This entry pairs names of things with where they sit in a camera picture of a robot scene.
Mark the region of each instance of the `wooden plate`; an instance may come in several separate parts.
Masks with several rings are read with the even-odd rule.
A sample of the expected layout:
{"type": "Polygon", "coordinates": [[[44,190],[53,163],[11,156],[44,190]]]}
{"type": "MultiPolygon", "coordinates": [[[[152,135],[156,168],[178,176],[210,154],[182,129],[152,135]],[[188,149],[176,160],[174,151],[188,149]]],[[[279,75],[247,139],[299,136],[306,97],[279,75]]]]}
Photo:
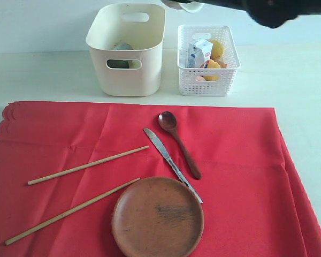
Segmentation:
{"type": "Polygon", "coordinates": [[[183,183],[149,177],[120,196],[112,230],[127,257],[185,257],[201,239],[203,210],[183,183]]]}

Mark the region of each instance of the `chopsticks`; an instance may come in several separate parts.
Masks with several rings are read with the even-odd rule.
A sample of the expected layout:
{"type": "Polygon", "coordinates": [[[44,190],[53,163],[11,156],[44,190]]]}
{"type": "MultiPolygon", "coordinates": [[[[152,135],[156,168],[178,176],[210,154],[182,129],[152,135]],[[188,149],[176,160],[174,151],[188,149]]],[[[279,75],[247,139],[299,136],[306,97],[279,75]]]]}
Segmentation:
{"type": "Polygon", "coordinates": [[[107,161],[110,161],[110,160],[114,160],[116,158],[119,158],[119,157],[122,157],[122,156],[125,156],[125,155],[128,155],[128,154],[132,154],[132,153],[141,151],[141,150],[146,149],[148,147],[149,146],[143,146],[143,147],[140,147],[140,148],[137,148],[137,149],[133,149],[133,150],[121,153],[121,154],[113,155],[113,156],[110,156],[110,157],[107,157],[107,158],[104,158],[104,159],[101,159],[101,160],[98,160],[98,161],[95,161],[95,162],[90,162],[90,163],[87,163],[87,164],[84,164],[84,165],[81,165],[81,166],[78,166],[78,167],[75,167],[75,168],[71,168],[69,170],[64,170],[64,171],[61,171],[61,172],[58,172],[58,173],[55,173],[55,174],[51,174],[51,175],[48,175],[48,176],[45,176],[45,177],[42,177],[42,178],[34,179],[34,180],[31,180],[31,181],[27,182],[27,184],[28,185],[33,185],[33,184],[37,184],[39,182],[43,182],[43,181],[46,181],[46,180],[49,180],[49,179],[52,179],[52,178],[57,178],[57,177],[69,174],[71,172],[82,170],[82,169],[85,169],[85,168],[88,168],[88,167],[91,167],[91,166],[94,166],[94,165],[98,165],[98,164],[101,164],[101,163],[104,163],[104,162],[107,162],[107,161]]]}
{"type": "Polygon", "coordinates": [[[63,213],[61,213],[61,214],[59,214],[59,215],[47,220],[47,221],[44,221],[43,223],[40,223],[39,225],[34,226],[33,228],[30,228],[29,230],[26,230],[25,232],[6,240],[5,241],[5,245],[9,245],[9,244],[11,244],[11,243],[13,243],[15,241],[18,241],[19,239],[21,239],[21,238],[23,238],[23,237],[25,237],[25,236],[27,236],[27,235],[39,230],[39,229],[44,228],[47,225],[50,225],[51,223],[56,222],[56,221],[60,220],[61,218],[64,218],[64,217],[74,213],[75,211],[78,211],[78,210],[80,210],[80,209],[82,209],[82,208],[84,208],[84,207],[86,207],[88,205],[91,205],[92,203],[94,203],[94,202],[96,202],[96,201],[98,201],[98,200],[100,200],[100,199],[102,199],[102,198],[104,198],[104,197],[106,197],[106,196],[108,196],[108,195],[110,195],[110,194],[112,194],[112,193],[114,193],[114,192],[116,192],[116,191],[118,191],[118,190],[120,190],[120,189],[122,189],[122,188],[124,188],[124,187],[126,187],[126,186],[128,186],[128,185],[130,185],[132,183],[134,183],[134,182],[136,182],[136,181],[138,181],[139,179],[140,178],[133,179],[133,180],[127,182],[127,183],[122,184],[121,186],[113,188],[113,189],[111,189],[111,190],[109,190],[109,191],[107,191],[107,192],[105,192],[103,194],[98,195],[97,197],[94,197],[94,198],[92,198],[92,199],[90,199],[90,200],[88,200],[88,201],[86,201],[86,202],[84,202],[84,203],[82,203],[80,205],[77,205],[76,207],[74,207],[74,208],[72,208],[70,210],[67,210],[67,211],[65,211],[65,212],[63,212],[63,213]]]}

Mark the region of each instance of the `milk carton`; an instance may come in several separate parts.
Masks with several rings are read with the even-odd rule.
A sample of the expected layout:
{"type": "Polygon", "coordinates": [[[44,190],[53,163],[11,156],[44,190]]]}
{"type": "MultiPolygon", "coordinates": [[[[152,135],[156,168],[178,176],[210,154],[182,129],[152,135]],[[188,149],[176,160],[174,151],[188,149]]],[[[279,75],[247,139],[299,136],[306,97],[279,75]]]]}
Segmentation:
{"type": "Polygon", "coordinates": [[[210,59],[213,44],[205,39],[198,39],[189,44],[187,68],[205,68],[210,59]]]}

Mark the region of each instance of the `knife blade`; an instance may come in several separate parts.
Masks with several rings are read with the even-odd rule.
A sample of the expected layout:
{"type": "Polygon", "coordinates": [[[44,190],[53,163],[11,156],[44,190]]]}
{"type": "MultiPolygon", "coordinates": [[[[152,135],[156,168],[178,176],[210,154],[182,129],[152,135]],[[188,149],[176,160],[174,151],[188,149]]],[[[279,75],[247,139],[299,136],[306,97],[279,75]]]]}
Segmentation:
{"type": "Polygon", "coordinates": [[[203,203],[201,197],[198,195],[198,193],[195,191],[193,186],[189,183],[189,181],[186,179],[186,177],[183,175],[181,170],[177,167],[177,165],[174,163],[174,161],[171,159],[170,154],[166,150],[165,146],[163,145],[162,141],[159,139],[159,137],[149,128],[145,127],[144,129],[145,134],[149,137],[151,142],[154,144],[154,146],[157,148],[157,150],[160,152],[160,154],[164,157],[164,159],[167,161],[167,163],[170,165],[170,167],[173,169],[179,180],[184,183],[189,189],[194,193],[194,195],[197,197],[198,201],[200,203],[203,203]]]}

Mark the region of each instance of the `table surface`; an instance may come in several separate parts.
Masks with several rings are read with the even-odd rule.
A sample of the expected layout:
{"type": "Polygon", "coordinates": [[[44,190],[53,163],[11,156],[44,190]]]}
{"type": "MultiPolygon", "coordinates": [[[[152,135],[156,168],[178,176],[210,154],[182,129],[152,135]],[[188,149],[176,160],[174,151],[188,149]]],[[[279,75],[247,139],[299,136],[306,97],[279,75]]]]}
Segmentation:
{"type": "Polygon", "coordinates": [[[274,107],[321,226],[321,43],[237,47],[241,68],[227,97],[182,96],[176,49],[164,49],[162,84],[147,97],[102,92],[89,52],[0,54],[0,121],[13,101],[274,107]]]}

